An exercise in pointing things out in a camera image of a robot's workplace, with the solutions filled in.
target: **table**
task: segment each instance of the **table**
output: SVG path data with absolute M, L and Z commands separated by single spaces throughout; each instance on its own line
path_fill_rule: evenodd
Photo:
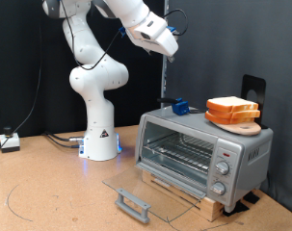
M 0 153 L 0 230 L 292 230 L 292 213 L 261 191 L 250 209 L 214 222 L 188 211 L 171 223 L 149 214 L 149 224 L 115 204 L 103 180 L 135 165 L 138 126 L 116 128 L 123 148 L 117 158 L 94 162 L 47 137 L 20 139 L 21 150 Z M 83 132 L 62 134 L 81 136 Z

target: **oven knob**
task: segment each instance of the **oven knob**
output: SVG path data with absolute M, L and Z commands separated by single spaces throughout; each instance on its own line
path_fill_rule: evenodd
M 215 165 L 216 170 L 220 172 L 222 175 L 226 175 L 229 173 L 229 166 L 226 162 L 219 162 Z
M 216 182 L 212 187 L 211 191 L 214 193 L 217 193 L 218 195 L 223 195 L 226 192 L 225 185 L 223 185 L 221 182 Z

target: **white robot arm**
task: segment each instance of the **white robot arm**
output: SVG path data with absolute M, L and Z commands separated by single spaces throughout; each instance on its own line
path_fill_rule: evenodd
M 151 12 L 143 0 L 94 0 L 93 2 L 104 16 L 108 16 L 108 8 L 105 7 L 104 10 L 99 6 L 103 6 L 103 2 L 110 8 L 115 17 L 120 19 L 127 35 L 135 45 L 168 57 L 177 51 L 177 42 L 167 28 L 166 20 Z
M 134 44 L 172 56 L 178 46 L 163 18 L 151 13 L 142 0 L 94 0 L 98 10 L 109 18 L 118 17 Z M 104 98 L 105 90 L 117 89 L 128 81 L 123 64 L 113 60 L 95 39 L 86 15 L 89 0 L 43 0 L 42 7 L 52 18 L 67 18 L 63 29 L 75 59 L 84 64 L 69 76 L 72 88 L 86 102 L 88 127 L 79 156 L 95 161 L 117 156 L 117 134 L 114 128 L 114 106 Z

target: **oven rack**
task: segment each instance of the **oven rack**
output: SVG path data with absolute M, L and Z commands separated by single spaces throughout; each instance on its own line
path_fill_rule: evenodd
M 144 148 L 207 174 L 214 144 L 176 133 L 148 143 Z

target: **toast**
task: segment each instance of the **toast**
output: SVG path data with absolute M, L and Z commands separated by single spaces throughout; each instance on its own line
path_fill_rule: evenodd
M 258 109 L 257 103 L 235 96 L 209 99 L 207 100 L 206 106 L 209 109 L 222 113 L 234 113 Z
M 221 118 L 221 117 L 216 117 L 212 114 L 209 114 L 209 112 L 205 113 L 205 118 L 215 122 L 215 123 L 220 123 L 220 124 L 237 124 L 241 122 L 252 122 L 254 121 L 254 117 L 243 117 L 243 118 Z
M 260 117 L 260 111 L 251 110 L 251 111 L 242 111 L 234 113 L 222 113 L 213 109 L 209 109 L 209 113 L 213 116 L 220 118 L 245 118 L 245 117 Z

